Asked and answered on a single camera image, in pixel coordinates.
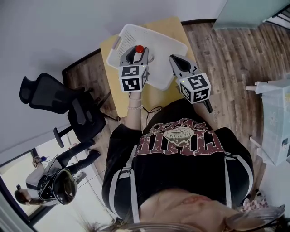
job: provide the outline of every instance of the basket handle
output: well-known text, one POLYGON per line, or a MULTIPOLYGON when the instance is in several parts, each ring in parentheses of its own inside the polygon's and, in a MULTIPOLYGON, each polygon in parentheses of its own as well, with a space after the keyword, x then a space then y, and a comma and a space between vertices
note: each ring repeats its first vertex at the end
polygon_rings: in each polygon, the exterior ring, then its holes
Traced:
POLYGON ((116 50, 117 48, 117 45, 119 45, 120 44, 120 41, 121 41, 121 37, 120 36, 118 36, 117 38, 116 38, 116 40, 115 40, 115 42, 114 42, 114 44, 113 44, 113 47, 112 47, 112 49, 113 50, 116 50))

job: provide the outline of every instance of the person wearing black t-shirt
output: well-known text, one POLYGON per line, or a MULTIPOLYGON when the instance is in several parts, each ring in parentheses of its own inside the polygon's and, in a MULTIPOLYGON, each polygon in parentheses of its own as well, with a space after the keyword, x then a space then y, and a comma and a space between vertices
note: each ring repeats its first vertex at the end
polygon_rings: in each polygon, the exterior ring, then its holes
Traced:
POLYGON ((130 222, 130 185, 117 182, 116 191, 110 189, 132 151, 138 204, 134 222, 175 222, 222 231, 224 219, 237 213, 232 208, 241 204, 253 184, 251 155, 230 129, 217 129, 211 115, 199 110, 202 107, 185 99, 172 102, 142 132, 141 93, 130 95, 126 122, 110 138, 102 188, 106 206, 117 216, 130 222))

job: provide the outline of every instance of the white marker cube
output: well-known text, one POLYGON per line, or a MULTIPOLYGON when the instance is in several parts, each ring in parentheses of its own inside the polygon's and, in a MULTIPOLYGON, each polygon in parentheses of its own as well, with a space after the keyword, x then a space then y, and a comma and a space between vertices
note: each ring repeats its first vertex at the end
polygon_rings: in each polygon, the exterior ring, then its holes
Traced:
POLYGON ((147 65, 119 67, 119 81, 122 92, 141 92, 147 80, 147 65))
POLYGON ((206 73, 178 79, 180 93, 191 104, 209 99, 211 84, 206 73))

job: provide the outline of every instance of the shirt graphic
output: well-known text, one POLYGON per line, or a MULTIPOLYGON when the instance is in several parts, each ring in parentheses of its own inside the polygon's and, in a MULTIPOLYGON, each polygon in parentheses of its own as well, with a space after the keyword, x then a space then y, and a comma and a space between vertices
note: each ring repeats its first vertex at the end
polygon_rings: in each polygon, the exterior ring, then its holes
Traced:
POLYGON ((135 156, 152 153, 171 155, 179 152, 182 155, 211 155, 224 152, 224 149, 217 135, 213 130, 208 130, 205 122, 197 123, 195 120, 182 118, 176 122, 152 126, 150 132, 141 137, 135 156), (205 135, 211 139, 205 141, 205 135))

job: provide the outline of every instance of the black t-shirt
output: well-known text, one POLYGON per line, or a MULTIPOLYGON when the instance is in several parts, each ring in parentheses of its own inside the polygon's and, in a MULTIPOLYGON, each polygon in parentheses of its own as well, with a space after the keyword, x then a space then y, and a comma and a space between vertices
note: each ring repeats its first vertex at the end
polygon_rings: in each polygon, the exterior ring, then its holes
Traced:
MULTIPOLYGON (((161 190, 179 188, 231 207, 251 190, 253 167, 246 148, 228 128, 213 131, 181 99, 158 112, 143 134, 123 124, 112 133, 102 189, 109 208, 112 177, 125 166, 136 144, 132 167, 139 206, 161 190)), ((116 207, 123 204, 115 202, 116 207)))

